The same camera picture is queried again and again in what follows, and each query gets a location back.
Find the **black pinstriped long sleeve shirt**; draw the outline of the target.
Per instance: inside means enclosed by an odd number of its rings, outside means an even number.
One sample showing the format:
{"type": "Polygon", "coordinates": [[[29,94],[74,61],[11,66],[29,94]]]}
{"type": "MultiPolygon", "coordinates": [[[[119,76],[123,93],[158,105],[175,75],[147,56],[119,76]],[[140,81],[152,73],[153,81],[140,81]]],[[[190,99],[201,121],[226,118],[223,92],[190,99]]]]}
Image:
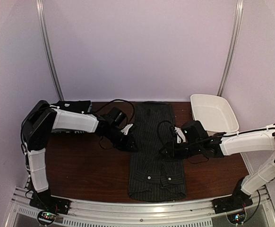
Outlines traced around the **black pinstriped long sleeve shirt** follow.
{"type": "Polygon", "coordinates": [[[143,102],[136,105],[133,135],[138,152],[130,155],[128,195],[133,200],[165,202],[186,197],[184,166],[181,160],[159,154],[172,141],[176,123],[171,104],[143,102]]]}

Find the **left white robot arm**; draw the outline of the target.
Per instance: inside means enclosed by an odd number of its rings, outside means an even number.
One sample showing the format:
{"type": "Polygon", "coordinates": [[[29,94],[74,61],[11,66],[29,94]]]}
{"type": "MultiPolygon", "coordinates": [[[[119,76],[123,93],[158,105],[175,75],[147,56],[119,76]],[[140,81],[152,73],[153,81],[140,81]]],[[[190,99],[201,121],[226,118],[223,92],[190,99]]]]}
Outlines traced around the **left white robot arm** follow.
{"type": "Polygon", "coordinates": [[[44,210],[54,206],[46,176],[45,152],[54,133],[94,133],[107,138],[113,148],[137,152],[132,134],[133,124],[117,107],[99,115],[91,110],[90,101],[59,101],[49,104],[39,101],[21,123],[20,139],[31,176],[35,201],[44,210]]]}

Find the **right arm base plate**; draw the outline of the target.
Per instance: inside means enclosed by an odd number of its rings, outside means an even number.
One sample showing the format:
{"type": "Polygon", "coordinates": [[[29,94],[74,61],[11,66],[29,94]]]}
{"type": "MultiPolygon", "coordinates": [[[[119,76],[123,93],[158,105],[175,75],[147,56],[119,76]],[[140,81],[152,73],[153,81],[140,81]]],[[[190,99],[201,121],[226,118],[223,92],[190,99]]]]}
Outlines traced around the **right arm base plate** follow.
{"type": "Polygon", "coordinates": [[[233,195],[217,198],[212,201],[215,214],[224,212],[230,212],[234,210],[242,210],[246,206],[251,206],[253,201],[250,197],[242,199],[240,197],[234,197],[233,195]]]}

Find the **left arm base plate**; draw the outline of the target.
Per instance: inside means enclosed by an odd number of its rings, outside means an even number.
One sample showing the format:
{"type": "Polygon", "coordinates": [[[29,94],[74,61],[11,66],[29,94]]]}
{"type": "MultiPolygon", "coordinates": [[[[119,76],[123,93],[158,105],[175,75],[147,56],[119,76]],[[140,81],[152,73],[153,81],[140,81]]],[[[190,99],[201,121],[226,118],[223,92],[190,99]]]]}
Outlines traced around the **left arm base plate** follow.
{"type": "Polygon", "coordinates": [[[34,193],[29,205],[51,213],[67,215],[69,212],[70,200],[54,197],[50,194],[34,193]]]}

